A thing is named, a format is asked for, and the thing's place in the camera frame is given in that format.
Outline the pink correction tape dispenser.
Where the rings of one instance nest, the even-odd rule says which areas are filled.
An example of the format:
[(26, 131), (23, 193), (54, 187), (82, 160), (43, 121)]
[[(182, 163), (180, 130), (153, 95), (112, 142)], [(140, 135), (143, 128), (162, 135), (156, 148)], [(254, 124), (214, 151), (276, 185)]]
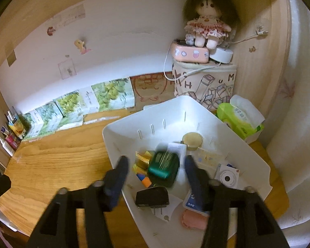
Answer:
[(181, 216), (181, 224), (186, 228), (205, 230), (207, 228), (208, 217), (202, 214), (185, 209)]

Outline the round white charger puck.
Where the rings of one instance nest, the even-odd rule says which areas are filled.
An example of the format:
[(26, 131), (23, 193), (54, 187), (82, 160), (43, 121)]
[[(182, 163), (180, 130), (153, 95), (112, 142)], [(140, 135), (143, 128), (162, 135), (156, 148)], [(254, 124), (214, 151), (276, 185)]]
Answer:
[(209, 58), (223, 64), (229, 64), (234, 53), (228, 48), (217, 47), (209, 51)]

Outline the pink tube bottle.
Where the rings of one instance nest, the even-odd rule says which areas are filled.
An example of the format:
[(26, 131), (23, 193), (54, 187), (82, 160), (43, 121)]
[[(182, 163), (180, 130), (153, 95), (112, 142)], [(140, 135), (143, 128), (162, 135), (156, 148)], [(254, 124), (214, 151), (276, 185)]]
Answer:
[(12, 149), (16, 151), (20, 145), (20, 139), (16, 137), (16, 135), (13, 132), (6, 129), (6, 127), (4, 126), (2, 126), (1, 128), (1, 132), (4, 134), (5, 140), (8, 142), (10, 147), (12, 147)]

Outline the white curved plastic holder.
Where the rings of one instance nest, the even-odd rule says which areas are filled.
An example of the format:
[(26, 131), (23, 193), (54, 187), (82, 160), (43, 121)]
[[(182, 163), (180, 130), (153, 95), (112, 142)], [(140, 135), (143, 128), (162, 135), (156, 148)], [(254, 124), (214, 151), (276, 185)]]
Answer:
[(171, 217), (175, 211), (175, 209), (179, 206), (179, 204), (182, 203), (182, 200), (172, 194), (168, 195), (169, 198), (169, 205), (166, 207), (161, 207), (161, 208), (153, 208), (153, 214), (165, 221), (165, 222), (170, 222)]

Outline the white instant camera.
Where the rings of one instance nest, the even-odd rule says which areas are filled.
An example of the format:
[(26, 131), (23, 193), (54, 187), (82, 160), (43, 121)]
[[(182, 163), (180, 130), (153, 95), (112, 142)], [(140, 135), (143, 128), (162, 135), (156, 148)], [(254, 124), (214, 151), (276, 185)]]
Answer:
[(240, 170), (224, 165), (219, 164), (216, 169), (214, 178), (220, 181), (223, 185), (229, 188), (236, 189), (238, 186)]

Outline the white spray bottle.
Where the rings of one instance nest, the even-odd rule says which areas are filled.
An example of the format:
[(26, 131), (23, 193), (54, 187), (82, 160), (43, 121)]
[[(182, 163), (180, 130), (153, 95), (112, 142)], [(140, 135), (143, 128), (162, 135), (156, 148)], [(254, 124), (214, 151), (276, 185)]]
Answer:
[(8, 142), (7, 142), (4, 138), (0, 137), (0, 143), (1, 143), (2, 147), (3, 147), (3, 149), (5, 149), (6, 152), (10, 155), (10, 157), (13, 157), (15, 151), (14, 151), (14, 149), (8, 144)]

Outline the multicolour Rubik's cube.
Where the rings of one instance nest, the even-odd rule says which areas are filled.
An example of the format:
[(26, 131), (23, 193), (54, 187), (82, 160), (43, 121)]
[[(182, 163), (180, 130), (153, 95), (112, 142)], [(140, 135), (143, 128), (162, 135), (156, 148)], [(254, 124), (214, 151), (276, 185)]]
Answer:
[(153, 158), (154, 154), (155, 151), (149, 150), (135, 153), (135, 163), (133, 164), (133, 171), (137, 178), (146, 188), (150, 188), (153, 186), (147, 172), (150, 160)]

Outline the brown-haired rag doll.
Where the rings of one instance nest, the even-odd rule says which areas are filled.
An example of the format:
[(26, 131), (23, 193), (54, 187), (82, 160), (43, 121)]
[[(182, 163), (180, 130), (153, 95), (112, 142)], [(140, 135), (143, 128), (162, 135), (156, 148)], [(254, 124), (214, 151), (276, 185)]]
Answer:
[(185, 43), (214, 50), (229, 38), (238, 15), (231, 0), (186, 0)]

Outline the red mushroom wall sticker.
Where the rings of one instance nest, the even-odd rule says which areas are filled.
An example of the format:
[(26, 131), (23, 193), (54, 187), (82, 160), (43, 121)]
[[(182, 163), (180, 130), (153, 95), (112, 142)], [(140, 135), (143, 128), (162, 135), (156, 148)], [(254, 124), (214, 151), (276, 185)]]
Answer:
[(47, 35), (48, 36), (53, 36), (53, 34), (55, 33), (56, 29), (53, 26), (48, 27), (47, 29)]

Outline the small white lidded box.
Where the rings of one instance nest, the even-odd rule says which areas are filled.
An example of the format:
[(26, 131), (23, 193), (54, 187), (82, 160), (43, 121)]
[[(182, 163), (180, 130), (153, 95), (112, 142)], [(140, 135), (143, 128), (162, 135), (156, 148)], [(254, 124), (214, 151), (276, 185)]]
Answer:
[(145, 105), (145, 106), (143, 107), (143, 110), (149, 109), (149, 108), (154, 107), (154, 106), (157, 106), (157, 105), (158, 105), (158, 104)]

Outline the green wet wipes pack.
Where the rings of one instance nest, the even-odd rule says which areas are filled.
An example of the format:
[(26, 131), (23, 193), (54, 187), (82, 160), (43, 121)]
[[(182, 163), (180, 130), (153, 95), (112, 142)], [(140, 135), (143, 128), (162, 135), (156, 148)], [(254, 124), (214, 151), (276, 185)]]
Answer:
[(247, 144), (256, 141), (264, 129), (265, 117), (248, 100), (233, 95), (228, 103), (217, 108), (217, 117)]

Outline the black power adapter plug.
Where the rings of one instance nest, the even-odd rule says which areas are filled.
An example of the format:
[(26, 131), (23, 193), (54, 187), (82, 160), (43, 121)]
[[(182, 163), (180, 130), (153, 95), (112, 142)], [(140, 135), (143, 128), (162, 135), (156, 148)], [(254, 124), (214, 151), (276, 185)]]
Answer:
[(163, 186), (140, 190), (136, 194), (135, 204), (138, 207), (165, 208), (170, 204), (168, 191)]

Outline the grape print cardboard sheets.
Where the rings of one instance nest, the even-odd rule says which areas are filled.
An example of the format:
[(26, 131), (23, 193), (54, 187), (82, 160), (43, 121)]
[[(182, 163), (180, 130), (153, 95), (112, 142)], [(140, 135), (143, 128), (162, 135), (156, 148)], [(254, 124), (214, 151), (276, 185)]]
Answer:
[(28, 133), (24, 140), (48, 136), (58, 130), (79, 126), (88, 114), (134, 107), (130, 78), (121, 78), (64, 94), (22, 115)]

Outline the white 33W charger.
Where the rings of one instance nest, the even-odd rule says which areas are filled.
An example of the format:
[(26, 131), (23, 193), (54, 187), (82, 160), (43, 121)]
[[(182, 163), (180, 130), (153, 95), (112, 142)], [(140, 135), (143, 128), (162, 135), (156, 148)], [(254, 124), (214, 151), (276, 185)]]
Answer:
[(178, 155), (180, 160), (180, 165), (184, 164), (186, 152), (187, 152), (187, 146), (183, 143), (169, 143), (167, 146), (167, 151), (171, 153), (175, 153)]

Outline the brown cardboard panel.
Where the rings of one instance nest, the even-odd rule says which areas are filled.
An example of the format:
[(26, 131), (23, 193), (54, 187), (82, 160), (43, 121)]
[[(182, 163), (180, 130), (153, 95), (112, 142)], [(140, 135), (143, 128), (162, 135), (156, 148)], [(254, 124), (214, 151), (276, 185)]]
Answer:
[(140, 111), (146, 105), (159, 104), (174, 98), (174, 83), (163, 73), (143, 74), (130, 78), (135, 106), (131, 111)]

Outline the pink square wall sticker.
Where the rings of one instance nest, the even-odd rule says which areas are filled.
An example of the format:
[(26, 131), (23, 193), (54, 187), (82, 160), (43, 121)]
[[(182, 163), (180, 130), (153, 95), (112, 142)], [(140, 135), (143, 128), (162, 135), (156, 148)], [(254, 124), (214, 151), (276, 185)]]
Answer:
[(76, 70), (72, 59), (60, 62), (58, 68), (62, 80), (76, 76)]

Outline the yellow bear wall hook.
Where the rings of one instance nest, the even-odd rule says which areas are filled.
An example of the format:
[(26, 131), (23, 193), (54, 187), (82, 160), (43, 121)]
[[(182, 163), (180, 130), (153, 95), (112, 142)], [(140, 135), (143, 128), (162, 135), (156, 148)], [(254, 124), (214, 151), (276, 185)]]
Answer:
[(91, 51), (91, 49), (86, 47), (85, 42), (80, 39), (75, 40), (74, 45), (77, 47), (81, 54), (86, 54)]

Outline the green perfume bottle gold cap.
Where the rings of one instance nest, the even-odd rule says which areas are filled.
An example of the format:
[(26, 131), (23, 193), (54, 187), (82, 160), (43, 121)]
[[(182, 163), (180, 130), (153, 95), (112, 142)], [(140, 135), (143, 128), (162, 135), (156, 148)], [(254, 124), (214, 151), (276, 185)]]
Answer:
[(152, 184), (173, 187), (180, 167), (180, 158), (176, 153), (157, 151), (150, 159), (147, 175)]

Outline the beige printed fabric bag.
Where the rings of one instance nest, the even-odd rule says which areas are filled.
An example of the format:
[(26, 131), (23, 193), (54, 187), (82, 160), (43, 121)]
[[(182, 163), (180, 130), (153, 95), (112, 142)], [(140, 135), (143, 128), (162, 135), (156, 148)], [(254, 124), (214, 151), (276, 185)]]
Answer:
[(174, 95), (190, 96), (209, 111), (227, 103), (233, 95), (237, 66), (234, 64), (173, 62)]

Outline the blue dental floss box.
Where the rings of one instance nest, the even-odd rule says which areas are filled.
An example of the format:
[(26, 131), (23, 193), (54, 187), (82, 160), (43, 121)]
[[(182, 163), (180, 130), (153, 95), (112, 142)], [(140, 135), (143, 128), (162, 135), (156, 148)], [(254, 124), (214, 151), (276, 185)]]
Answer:
[(183, 200), (182, 206), (189, 211), (198, 213), (205, 217), (209, 216), (209, 212), (203, 211), (201, 207), (197, 204), (195, 196), (193, 195), (191, 189), (188, 191), (185, 199)]

